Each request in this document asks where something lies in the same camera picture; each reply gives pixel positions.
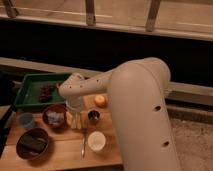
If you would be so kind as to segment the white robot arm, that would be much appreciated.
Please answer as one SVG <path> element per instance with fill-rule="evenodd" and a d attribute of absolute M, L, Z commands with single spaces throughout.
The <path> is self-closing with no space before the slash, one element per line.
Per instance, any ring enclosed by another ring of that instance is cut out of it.
<path fill-rule="evenodd" d="M 125 171 L 181 171 L 164 91 L 170 70 L 159 58 L 125 62 L 84 80 L 73 74 L 59 88 L 67 105 L 105 92 Z"/>

